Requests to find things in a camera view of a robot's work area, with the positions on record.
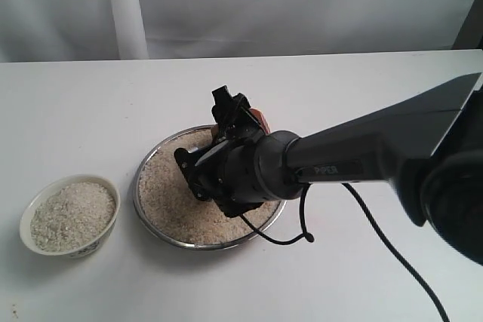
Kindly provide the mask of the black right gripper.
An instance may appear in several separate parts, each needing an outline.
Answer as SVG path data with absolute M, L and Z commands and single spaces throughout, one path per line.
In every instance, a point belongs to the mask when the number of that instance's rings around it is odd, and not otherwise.
M 214 201 L 229 218 L 256 210 L 264 192 L 254 171 L 254 148 L 264 136 L 261 127 L 231 129 L 206 146 L 178 148 L 175 161 L 189 190 L 200 201 Z

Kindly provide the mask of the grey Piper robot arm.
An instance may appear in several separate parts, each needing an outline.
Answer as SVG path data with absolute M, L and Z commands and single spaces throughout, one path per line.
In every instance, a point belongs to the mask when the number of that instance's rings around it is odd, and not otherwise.
M 293 200 L 317 182 L 388 182 L 415 225 L 482 261 L 482 76 L 462 75 L 393 106 L 301 137 L 267 133 L 247 98 L 213 92 L 217 133 L 174 157 L 194 196 L 228 217 Z

